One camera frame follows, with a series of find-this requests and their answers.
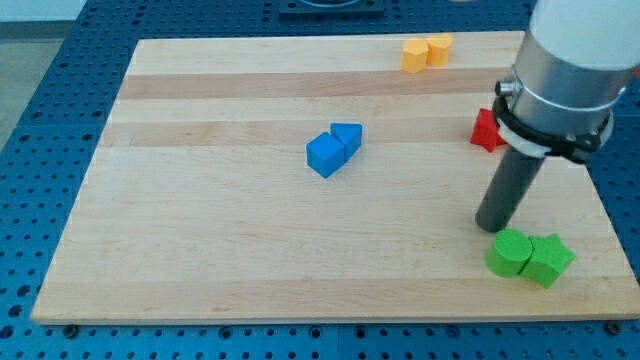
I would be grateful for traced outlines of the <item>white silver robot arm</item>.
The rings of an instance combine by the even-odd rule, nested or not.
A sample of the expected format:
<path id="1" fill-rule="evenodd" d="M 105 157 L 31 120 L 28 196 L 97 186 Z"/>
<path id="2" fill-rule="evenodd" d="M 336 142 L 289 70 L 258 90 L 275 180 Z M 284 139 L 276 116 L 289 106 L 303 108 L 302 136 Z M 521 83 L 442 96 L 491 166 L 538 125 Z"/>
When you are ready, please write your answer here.
<path id="1" fill-rule="evenodd" d="M 495 87 L 500 136 L 537 159 L 582 162 L 597 152 L 639 66 L 638 39 L 639 0 L 539 0 Z"/>

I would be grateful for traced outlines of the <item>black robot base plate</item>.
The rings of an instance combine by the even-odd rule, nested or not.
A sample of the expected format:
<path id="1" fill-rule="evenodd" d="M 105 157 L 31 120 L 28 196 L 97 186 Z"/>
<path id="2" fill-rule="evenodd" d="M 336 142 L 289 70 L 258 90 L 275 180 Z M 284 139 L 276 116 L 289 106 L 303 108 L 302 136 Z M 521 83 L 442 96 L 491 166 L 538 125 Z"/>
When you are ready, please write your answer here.
<path id="1" fill-rule="evenodd" d="M 384 0 L 279 0 L 280 18 L 339 17 L 351 15 L 381 16 Z"/>

